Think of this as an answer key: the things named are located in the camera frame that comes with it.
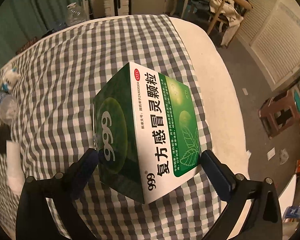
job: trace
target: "checkered cloth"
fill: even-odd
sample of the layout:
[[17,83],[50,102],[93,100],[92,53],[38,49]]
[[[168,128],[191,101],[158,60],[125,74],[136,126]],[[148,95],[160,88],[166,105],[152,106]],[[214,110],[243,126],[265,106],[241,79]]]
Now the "checkered cloth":
[[[41,40],[12,61],[22,77],[13,90],[20,117],[11,133],[20,142],[26,177],[51,178],[93,147],[92,99],[128,61],[189,86],[201,149],[212,148],[197,77],[169,18],[138,15],[89,22]],[[0,222],[14,230],[18,197],[6,185],[6,168],[0,156]],[[51,199],[48,204],[60,232],[68,236]],[[203,171],[141,205],[101,184],[95,170],[74,205],[98,239],[201,239],[220,211]]]

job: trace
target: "wooden chair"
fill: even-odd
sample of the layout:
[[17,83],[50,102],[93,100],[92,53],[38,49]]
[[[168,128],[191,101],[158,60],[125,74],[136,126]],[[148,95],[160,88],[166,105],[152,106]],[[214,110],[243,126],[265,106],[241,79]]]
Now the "wooden chair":
[[[239,4],[240,6],[242,6],[243,8],[246,9],[246,12],[245,12],[244,15],[243,15],[243,21],[240,23],[240,27],[238,28],[238,30],[239,30],[239,29],[241,28],[242,23],[243,23],[244,20],[245,20],[245,16],[246,16],[247,13],[252,9],[252,5],[251,5],[248,1],[246,1],[246,0],[233,0],[233,1],[236,2],[237,4]],[[215,13],[215,15],[214,15],[214,17],[213,17],[213,19],[212,19],[210,25],[209,25],[209,28],[208,28],[208,30],[207,30],[207,34],[208,34],[208,35],[211,33],[211,31],[212,31],[212,29],[213,29],[213,27],[214,27],[214,25],[216,24],[217,21],[219,21],[219,22],[221,22],[221,23],[224,23],[224,20],[223,20],[223,19],[220,19],[220,18],[219,18],[219,15],[220,15],[220,12],[221,12],[221,10],[222,10],[223,5],[225,4],[225,2],[226,2],[226,0],[222,0],[220,6],[219,6],[219,8],[218,8],[218,10],[216,11],[216,13]],[[231,41],[233,40],[233,38],[236,36],[238,30],[236,31],[236,33],[234,34],[234,36],[232,37],[232,39],[229,41],[229,43],[228,43],[227,46],[229,46],[230,42],[231,42]]]

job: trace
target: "curtain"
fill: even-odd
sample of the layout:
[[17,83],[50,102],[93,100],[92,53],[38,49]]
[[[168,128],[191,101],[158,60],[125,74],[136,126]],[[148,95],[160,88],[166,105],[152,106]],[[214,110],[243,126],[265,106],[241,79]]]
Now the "curtain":
[[0,6],[0,68],[29,40],[66,19],[67,5],[82,0],[4,0]]

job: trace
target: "white tissue roll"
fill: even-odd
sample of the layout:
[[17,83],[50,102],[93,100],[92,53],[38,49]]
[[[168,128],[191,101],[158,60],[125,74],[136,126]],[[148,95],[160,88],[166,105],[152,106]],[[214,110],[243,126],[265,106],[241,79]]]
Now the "white tissue roll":
[[11,191],[21,195],[25,176],[21,169],[20,144],[7,141],[7,183]]

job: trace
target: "clear plastic container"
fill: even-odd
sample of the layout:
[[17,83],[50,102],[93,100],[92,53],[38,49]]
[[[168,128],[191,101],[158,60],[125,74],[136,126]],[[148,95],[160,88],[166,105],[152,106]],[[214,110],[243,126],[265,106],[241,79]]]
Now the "clear plastic container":
[[87,14],[81,6],[77,5],[76,2],[69,4],[67,8],[68,13],[66,24],[68,26],[76,25],[87,20]]
[[19,103],[17,99],[0,91],[0,120],[7,125],[11,125],[17,118],[19,113]]

